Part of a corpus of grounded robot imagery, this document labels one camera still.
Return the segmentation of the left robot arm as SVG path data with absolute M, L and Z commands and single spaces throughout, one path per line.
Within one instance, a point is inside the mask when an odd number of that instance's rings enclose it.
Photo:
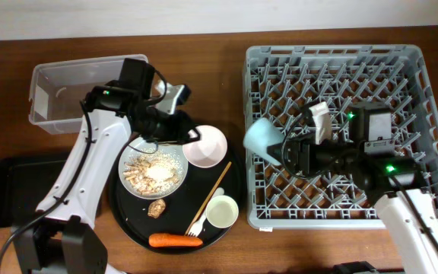
M 132 134 L 154 145 L 184 145 L 195 123 L 177 106 L 191 91 L 171 85 L 146 61 L 126 58 L 116 80 L 95 86 L 80 102 L 83 121 L 65 165 L 32 220 L 14 227 L 0 251 L 13 245 L 23 273 L 115 273 L 94 232 L 97 208 L 116 159 Z

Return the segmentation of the pink shallow bowl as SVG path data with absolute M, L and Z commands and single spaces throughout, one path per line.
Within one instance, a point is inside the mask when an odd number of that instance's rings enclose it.
M 210 168 L 219 164 L 227 153 L 227 139 L 218 128 L 200 125 L 196 129 L 201 138 L 182 147 L 188 162 L 196 167 Z

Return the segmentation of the small white cup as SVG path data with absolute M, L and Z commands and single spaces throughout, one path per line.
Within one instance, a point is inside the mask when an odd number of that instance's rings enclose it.
M 225 195 L 216 196 L 207 204 L 206 219 L 216 228 L 229 228 L 239 216 L 239 206 L 236 201 Z

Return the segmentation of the blue plastic cup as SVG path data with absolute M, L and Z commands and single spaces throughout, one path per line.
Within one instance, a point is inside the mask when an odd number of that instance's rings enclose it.
M 268 147 L 280 145 L 284 134 L 266 118 L 256 120 L 247 130 L 243 146 L 273 165 L 281 165 L 279 156 L 271 156 Z

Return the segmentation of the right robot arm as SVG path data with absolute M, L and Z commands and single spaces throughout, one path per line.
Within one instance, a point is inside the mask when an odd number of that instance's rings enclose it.
M 350 176 L 389 231 L 407 273 L 438 273 L 438 221 L 419 164 L 395 153 L 392 112 L 360 102 L 348 112 L 349 142 L 333 142 L 322 129 L 287 133 L 266 148 L 292 177 L 332 172 Z

